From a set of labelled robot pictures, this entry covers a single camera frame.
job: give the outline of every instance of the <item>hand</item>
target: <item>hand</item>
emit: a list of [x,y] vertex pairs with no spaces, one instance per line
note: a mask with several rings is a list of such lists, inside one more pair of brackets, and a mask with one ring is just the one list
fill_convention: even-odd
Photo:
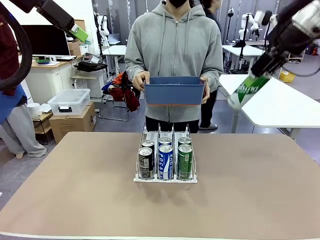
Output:
[[202,76],[200,79],[201,81],[204,81],[204,92],[203,92],[202,104],[205,104],[207,100],[210,98],[210,87],[208,83],[208,77]]
[[133,86],[138,89],[139,91],[144,91],[145,90],[145,84],[150,83],[150,72],[148,71],[142,71],[139,72],[137,75],[134,76],[133,78]]

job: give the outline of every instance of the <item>clear plastic storage box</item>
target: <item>clear plastic storage box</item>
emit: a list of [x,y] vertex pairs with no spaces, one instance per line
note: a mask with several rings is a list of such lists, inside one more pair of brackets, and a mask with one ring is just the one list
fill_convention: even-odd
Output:
[[90,103],[90,89],[65,89],[48,101],[53,115],[80,115]]

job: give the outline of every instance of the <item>person's leg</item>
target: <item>person's leg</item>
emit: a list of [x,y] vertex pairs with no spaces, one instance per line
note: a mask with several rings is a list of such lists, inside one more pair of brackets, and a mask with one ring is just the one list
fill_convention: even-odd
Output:
[[26,152],[7,120],[0,125],[0,138],[2,138],[9,151],[15,154],[18,158],[20,158],[21,155],[23,156]]
[[161,127],[161,131],[170,132],[172,130],[172,123],[156,120],[150,117],[145,116],[145,126],[148,132],[158,131],[159,124]]
[[199,131],[199,120],[175,122],[174,130],[176,132],[184,132],[186,130],[187,125],[189,125],[189,131],[191,134],[196,134]]
[[210,98],[201,105],[201,130],[216,130],[217,124],[211,124],[212,111],[217,100],[218,90],[210,93]]
[[36,140],[34,124],[26,104],[15,107],[7,121],[29,157],[41,157],[46,154],[47,149]]

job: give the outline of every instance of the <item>yellow object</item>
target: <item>yellow object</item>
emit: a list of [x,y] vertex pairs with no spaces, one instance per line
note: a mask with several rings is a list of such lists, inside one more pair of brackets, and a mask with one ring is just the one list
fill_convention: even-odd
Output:
[[289,71],[282,71],[280,74],[280,80],[284,81],[285,83],[292,83],[295,77],[296,75]]

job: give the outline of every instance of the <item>hoodie drawstring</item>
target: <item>hoodie drawstring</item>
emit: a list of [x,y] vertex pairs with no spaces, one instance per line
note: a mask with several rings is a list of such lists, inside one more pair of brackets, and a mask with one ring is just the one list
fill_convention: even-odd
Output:
[[162,34],[160,38],[160,50],[159,50],[159,57],[158,57],[158,71],[157,71],[158,76],[160,74],[161,52],[162,52],[162,46],[164,44],[165,28],[166,28],[166,11],[163,11]]
[[187,20],[187,29],[185,31],[185,46],[184,46],[184,57],[185,59],[187,60],[187,55],[188,55],[188,47],[189,47],[189,33],[190,33],[190,26],[189,26],[189,23],[190,23],[190,15],[191,15],[191,12],[192,11],[189,11],[189,14],[188,14],[188,20]]

